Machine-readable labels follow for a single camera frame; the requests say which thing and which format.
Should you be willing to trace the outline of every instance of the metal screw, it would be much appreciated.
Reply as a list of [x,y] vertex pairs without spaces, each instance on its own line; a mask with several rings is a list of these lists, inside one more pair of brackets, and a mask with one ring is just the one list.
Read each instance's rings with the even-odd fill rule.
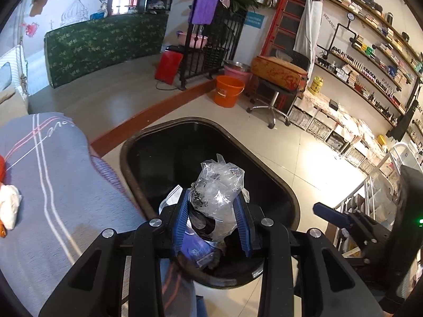
[[110,238],[113,236],[114,233],[115,231],[113,229],[105,229],[105,231],[102,232],[102,236],[104,238]]
[[162,224],[162,220],[159,218],[154,218],[152,220],[150,220],[150,225],[153,227],[158,227]]
[[272,220],[272,219],[270,219],[270,218],[263,218],[263,219],[261,220],[261,223],[262,223],[264,226],[272,226],[272,225],[273,225],[273,220]]
[[310,235],[312,235],[315,238],[319,238],[321,236],[321,231],[316,228],[310,229]]

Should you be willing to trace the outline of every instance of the yellow object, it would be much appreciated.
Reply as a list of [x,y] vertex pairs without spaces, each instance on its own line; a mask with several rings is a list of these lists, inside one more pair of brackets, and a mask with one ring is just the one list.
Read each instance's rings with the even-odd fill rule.
[[377,142],[380,144],[381,147],[386,145],[386,139],[385,139],[384,135],[378,135],[377,136]]
[[323,79],[319,76],[315,76],[313,81],[310,84],[310,87],[308,87],[308,90],[313,95],[318,95],[320,92],[320,88],[323,86]]

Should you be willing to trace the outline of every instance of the brown floor trim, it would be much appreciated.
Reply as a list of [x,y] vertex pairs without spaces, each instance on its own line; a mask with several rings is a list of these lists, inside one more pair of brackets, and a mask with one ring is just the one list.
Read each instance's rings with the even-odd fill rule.
[[160,101],[95,139],[92,141],[91,146],[98,156],[103,157],[109,151],[116,148],[120,143],[127,140],[135,132],[142,130],[161,117],[198,98],[199,96],[210,92],[214,89],[214,87],[215,80],[210,80],[199,84],[198,86],[188,88],[187,90],[184,90],[168,99]]

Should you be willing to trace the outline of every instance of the green floral mattress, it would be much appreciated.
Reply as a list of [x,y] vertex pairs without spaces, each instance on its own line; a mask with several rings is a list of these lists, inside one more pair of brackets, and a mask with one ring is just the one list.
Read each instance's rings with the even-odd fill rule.
[[168,16],[129,14],[65,26],[44,39],[53,88],[93,71],[160,52]]

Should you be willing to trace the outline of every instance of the striped blanket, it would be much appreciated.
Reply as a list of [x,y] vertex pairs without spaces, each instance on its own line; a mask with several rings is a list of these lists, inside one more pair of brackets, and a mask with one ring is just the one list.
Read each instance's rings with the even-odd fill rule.
[[[10,121],[0,128],[0,155],[6,160],[4,183],[23,196],[15,229],[0,239],[0,270],[24,307],[38,316],[102,230],[134,230],[145,219],[115,172],[90,154],[84,134],[63,114]],[[192,282],[168,260],[162,260],[161,269],[166,314],[195,317]]]

